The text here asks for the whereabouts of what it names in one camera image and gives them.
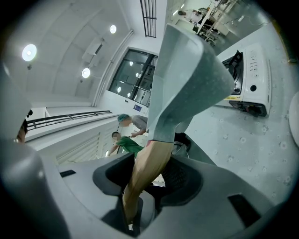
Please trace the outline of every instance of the window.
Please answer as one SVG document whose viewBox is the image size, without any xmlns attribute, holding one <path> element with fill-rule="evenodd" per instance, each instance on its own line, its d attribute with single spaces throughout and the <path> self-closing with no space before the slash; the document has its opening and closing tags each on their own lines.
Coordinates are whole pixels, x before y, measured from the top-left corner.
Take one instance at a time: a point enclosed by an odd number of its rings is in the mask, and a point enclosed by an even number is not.
<svg viewBox="0 0 299 239">
<path fill-rule="evenodd" d="M 129 50 L 109 90 L 149 107 L 157 59 L 153 54 Z"/>
</svg>

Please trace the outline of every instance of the portable gas stove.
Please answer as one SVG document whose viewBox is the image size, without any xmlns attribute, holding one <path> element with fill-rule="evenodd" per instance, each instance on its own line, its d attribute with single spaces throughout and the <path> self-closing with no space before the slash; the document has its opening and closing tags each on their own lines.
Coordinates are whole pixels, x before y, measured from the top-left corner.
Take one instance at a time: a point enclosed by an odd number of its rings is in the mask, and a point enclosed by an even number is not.
<svg viewBox="0 0 299 239">
<path fill-rule="evenodd" d="M 217 105 L 230 106 L 256 117 L 268 115 L 272 86 L 270 64 L 262 47 L 257 43 L 250 45 L 222 63 L 233 76 L 235 88 Z"/>
</svg>

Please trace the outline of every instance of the green shirt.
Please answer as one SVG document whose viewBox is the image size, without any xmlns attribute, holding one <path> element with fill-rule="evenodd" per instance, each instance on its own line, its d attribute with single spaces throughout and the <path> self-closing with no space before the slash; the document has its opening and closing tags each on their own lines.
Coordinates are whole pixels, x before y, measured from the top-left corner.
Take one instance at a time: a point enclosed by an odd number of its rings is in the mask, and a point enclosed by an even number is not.
<svg viewBox="0 0 299 239">
<path fill-rule="evenodd" d="M 135 158 L 137 157 L 138 152 L 143 149 L 143 147 L 138 145 L 135 141 L 131 140 L 127 136 L 122 136 L 121 139 L 116 142 L 116 144 L 122 146 L 126 152 L 134 153 Z"/>
</svg>

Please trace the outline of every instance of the yellow label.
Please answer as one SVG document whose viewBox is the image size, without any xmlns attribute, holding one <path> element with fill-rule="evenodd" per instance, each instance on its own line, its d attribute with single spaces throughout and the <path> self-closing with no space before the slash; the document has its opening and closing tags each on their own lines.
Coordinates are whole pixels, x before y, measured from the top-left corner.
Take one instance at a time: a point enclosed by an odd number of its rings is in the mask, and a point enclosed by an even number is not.
<svg viewBox="0 0 299 239">
<path fill-rule="evenodd" d="M 229 96 L 229 97 L 226 97 L 226 99 L 240 99 L 241 97 L 240 96 Z"/>
</svg>

